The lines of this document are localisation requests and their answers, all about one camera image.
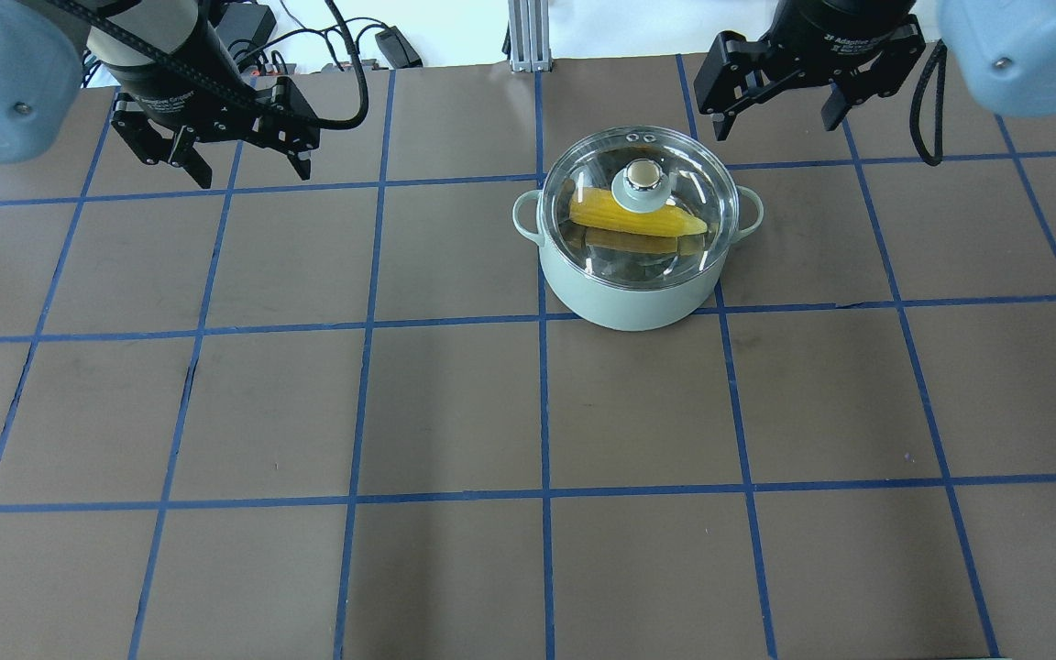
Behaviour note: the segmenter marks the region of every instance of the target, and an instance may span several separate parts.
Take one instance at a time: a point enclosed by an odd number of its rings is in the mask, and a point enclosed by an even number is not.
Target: silver metal frame
[[[508,0],[511,71],[552,71],[548,45],[548,0]]]

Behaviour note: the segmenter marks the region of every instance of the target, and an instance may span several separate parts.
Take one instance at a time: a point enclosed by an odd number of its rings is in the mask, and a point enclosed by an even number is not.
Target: pot lid
[[[618,288],[674,287],[724,258],[736,184],[670,129],[625,126],[576,143],[541,193],[540,223],[571,266]]]

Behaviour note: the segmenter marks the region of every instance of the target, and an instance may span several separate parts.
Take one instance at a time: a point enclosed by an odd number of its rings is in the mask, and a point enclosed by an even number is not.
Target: pot handle
[[[759,228],[760,223],[763,222],[763,202],[760,200],[760,195],[755,193],[754,189],[742,187],[742,185],[737,185],[737,191],[740,195],[746,196],[752,201],[755,205],[755,222],[750,226],[746,226],[744,229],[739,229],[733,237],[733,243],[739,243],[740,240],[744,239],[749,233],[754,232]]]
[[[521,237],[528,239],[532,243],[536,243],[538,246],[543,246],[545,239],[541,237],[539,226],[536,231],[528,231],[523,225],[520,225],[520,209],[524,208],[525,202],[528,202],[528,200],[540,201],[540,191],[527,191],[524,195],[516,197],[515,204],[511,205],[511,224],[515,226]]]

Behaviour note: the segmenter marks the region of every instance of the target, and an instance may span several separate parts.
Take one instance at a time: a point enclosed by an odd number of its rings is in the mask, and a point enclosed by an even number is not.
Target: blue grid
[[[696,136],[695,112],[693,112],[691,91],[689,91],[686,71],[682,55],[675,56],[680,87],[683,92],[683,100],[686,109],[689,131],[692,136]],[[550,459],[549,459],[549,396],[548,396],[548,323],[550,321],[566,321],[574,319],[574,314],[557,314],[545,312],[545,279],[544,275],[538,270],[538,314],[535,315],[510,315],[510,316],[475,316],[456,318],[427,318],[427,319],[401,319],[401,321],[376,321],[374,312],[377,303],[377,279],[379,254],[381,249],[382,216],[384,216],[385,188],[402,187],[402,185],[439,185],[439,184],[483,184],[499,183],[499,181],[531,181],[538,187],[544,184],[545,162],[544,162],[544,102],[542,101],[541,74],[533,74],[533,89],[535,89],[535,142],[536,142],[536,171],[531,174],[502,175],[502,176],[468,176],[449,178],[421,178],[406,181],[389,181],[385,176],[386,164],[389,164],[389,148],[391,124],[393,124],[393,100],[395,74],[390,72],[389,96],[385,102],[385,129],[382,136],[381,165],[378,181],[373,183],[355,184],[298,184],[278,185],[278,187],[247,187],[238,188],[234,185],[238,175],[240,154],[242,145],[238,147],[231,168],[229,181],[226,188],[219,191],[181,191],[181,192],[151,192],[131,193],[131,195],[88,195],[89,185],[92,183],[95,169],[100,159],[101,148],[103,148],[105,137],[108,130],[106,118],[105,126],[101,127],[100,137],[97,139],[93,153],[92,164],[89,167],[80,194],[75,197],[51,197],[39,200],[5,200],[0,201],[0,206],[14,205],[51,205],[51,204],[75,204],[75,212],[72,222],[68,227],[61,251],[59,251],[58,263],[52,277],[52,283],[46,291],[45,303],[32,335],[0,336],[0,343],[27,343],[24,369],[18,380],[16,392],[3,423],[3,433],[0,435],[0,460],[3,458],[5,444],[7,444],[13,426],[14,416],[17,413],[18,401],[24,391],[26,376],[31,371],[34,352],[38,344],[43,342],[99,342],[99,341],[156,341],[156,339],[172,338],[193,338],[193,351],[190,359],[190,366],[185,377],[184,390],[182,390],[181,404],[176,418],[175,431],[170,455],[168,456],[167,472],[165,472],[163,494],[155,502],[96,502],[96,503],[41,503],[41,504],[0,504],[0,513],[40,513],[40,512],[75,512],[75,511],[156,511],[154,535],[150,544],[149,560],[146,569],[146,577],[143,581],[142,598],[139,598],[137,617],[135,618],[133,635],[129,646],[130,660],[137,657],[144,616],[148,605],[149,591],[156,568],[156,560],[161,543],[161,535],[164,531],[165,515],[172,510],[205,510],[205,509],[252,509],[252,507],[290,507],[290,506],[326,506],[341,505],[346,507],[346,523],[344,523],[344,546],[343,558],[341,559],[341,571],[339,582],[339,599],[337,619],[335,625],[335,657],[339,660],[344,654],[344,618],[346,618],[350,573],[352,568],[353,532],[356,525],[356,507],[360,504],[399,504],[418,502],[474,502],[474,501],[540,501],[542,505],[542,536],[544,536],[544,580],[545,580],[545,655],[548,660],[554,659],[554,634],[553,634],[553,592],[552,592],[552,498],[554,497],[588,497],[588,496],[661,496],[662,494],[713,494],[713,493],[736,493],[746,497],[747,516],[749,517],[750,535],[752,542],[752,552],[754,552],[754,571],[757,580],[757,589],[760,599],[760,609],[766,628],[766,642],[768,655],[776,657],[775,627],[772,611],[774,607],[768,598],[768,582],[766,577],[766,565],[763,565],[762,550],[760,544],[758,507],[755,503],[755,494],[772,492],[809,492],[809,491],[833,491],[833,490],[875,490],[875,489],[944,489],[947,494],[949,509],[953,521],[956,523],[957,536],[961,544],[965,569],[967,569],[973,596],[976,598],[977,612],[981,620],[981,626],[988,644],[989,655],[1000,657],[1000,648],[997,643],[988,615],[983,589],[980,585],[979,577],[976,573],[976,563],[973,560],[973,552],[969,543],[969,535],[960,513],[959,503],[956,498],[957,486],[979,486],[979,485],[1001,485],[1001,484],[1044,484],[1056,483],[1056,473],[1044,475],[1044,473],[1031,473],[1030,475],[1005,475],[1005,476],[953,476],[944,455],[942,441],[940,438],[938,420],[936,420],[935,410],[931,408],[929,396],[927,396],[926,380],[923,378],[921,360],[918,351],[914,348],[912,333],[910,333],[907,319],[907,309],[923,308],[923,306],[944,306],[944,305],[991,305],[991,304],[1030,304],[1056,302],[1056,296],[998,296],[998,297],[965,297],[965,298],[936,298],[936,300],[904,300],[898,288],[895,277],[893,277],[891,258],[887,251],[887,246],[881,232],[871,192],[866,183],[864,166],[867,164],[918,164],[918,157],[884,157],[884,158],[860,158],[859,147],[856,147],[850,126],[843,124],[848,147],[850,147],[850,158],[823,159],[823,162],[792,162],[792,163],[766,163],[766,164],[734,164],[729,166],[733,170],[749,169],[782,169],[803,167],[840,167],[851,166],[856,172],[860,188],[862,188],[869,220],[872,223],[875,240],[883,259],[889,288],[892,298],[888,301],[867,301],[848,305],[837,304],[779,304],[779,305],[728,305],[724,294],[720,287],[716,287],[716,304],[711,308],[696,309],[697,315],[716,315],[719,321],[720,338],[722,345],[722,358],[725,362],[725,372],[729,379],[729,397],[733,409],[734,427],[736,428],[737,450],[739,452],[741,483],[738,484],[692,484],[692,485],[664,485],[664,486],[616,486],[615,488],[553,488],[550,483]],[[992,162],[992,159],[1011,159],[1014,163],[1027,197],[1038,218],[1040,228],[1042,228],[1045,240],[1051,244],[1053,256],[1056,259],[1056,241],[1053,231],[1048,225],[1038,196],[1027,178],[1023,159],[1056,157],[1056,150],[1042,151],[1018,151],[1011,139],[1008,129],[1006,129],[1003,118],[997,117],[997,125],[1005,140],[1005,153],[997,154],[973,154],[973,155],[949,155],[948,162]],[[377,214],[374,220],[374,242],[373,256],[370,276],[370,295],[367,316],[363,322],[359,323],[332,323],[332,324],[293,324],[293,325],[257,325],[257,326],[206,326],[208,316],[210,295],[213,287],[214,275],[219,264],[219,254],[222,250],[223,234],[226,230],[226,218],[230,210],[231,200],[234,195],[253,195],[253,193],[283,192],[283,191],[326,191],[326,189],[343,188],[374,188],[377,189]],[[163,331],[163,333],[117,333],[117,334],[43,334],[45,319],[55,296],[55,289],[59,284],[59,277],[62,275],[64,262],[67,262],[68,250],[70,250],[72,239],[74,238],[76,226],[79,224],[80,213],[83,205],[94,202],[114,202],[129,200],[151,200],[163,197],[191,197],[223,195],[222,216],[219,221],[219,230],[214,238],[214,247],[211,256],[210,268],[206,277],[205,293],[197,315],[197,326],[193,329]],[[935,448],[936,459],[940,465],[939,477],[917,477],[917,479],[867,479],[867,480],[833,480],[833,482],[787,482],[787,483],[755,483],[752,479],[749,458],[747,458],[747,444],[744,435],[744,422],[740,408],[740,392],[737,383],[736,367],[733,362],[733,347],[728,326],[728,318],[738,314],[767,314],[767,313],[795,313],[795,312],[816,312],[817,309],[895,309],[899,318],[900,328],[904,335],[910,364],[912,364],[914,381],[921,393],[923,411],[927,418],[927,427],[931,435],[931,442]],[[429,325],[463,325],[483,323],[536,323],[539,325],[539,351],[540,351],[540,421],[541,421],[541,488],[528,490],[478,490],[458,492],[423,492],[423,493],[399,493],[399,494],[359,494],[358,485],[360,477],[360,456],[361,442],[364,437],[364,410],[365,397],[369,393],[369,372],[372,351],[372,334],[377,327],[411,327]],[[197,361],[202,352],[203,339],[213,335],[242,335],[256,333],[296,333],[297,331],[364,331],[364,343],[361,351],[361,373],[358,388],[358,408],[355,429],[355,441],[353,442],[353,455],[351,467],[350,491],[346,496],[291,496],[291,497],[252,497],[252,498],[208,498],[208,501],[173,501],[171,498],[173,473],[175,473],[176,458],[181,447],[182,432],[184,432],[185,417],[189,409],[190,393],[193,383],[193,375],[197,367]]]

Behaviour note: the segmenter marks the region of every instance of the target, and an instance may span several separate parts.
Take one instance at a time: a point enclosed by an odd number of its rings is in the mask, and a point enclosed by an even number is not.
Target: pot
[[[739,228],[740,197],[757,219]],[[536,204],[536,231],[520,223]],[[763,221],[759,195],[719,158],[676,130],[607,129],[581,139],[511,207],[536,243],[557,297],[587,321],[650,331],[686,317],[712,295],[728,248]]]

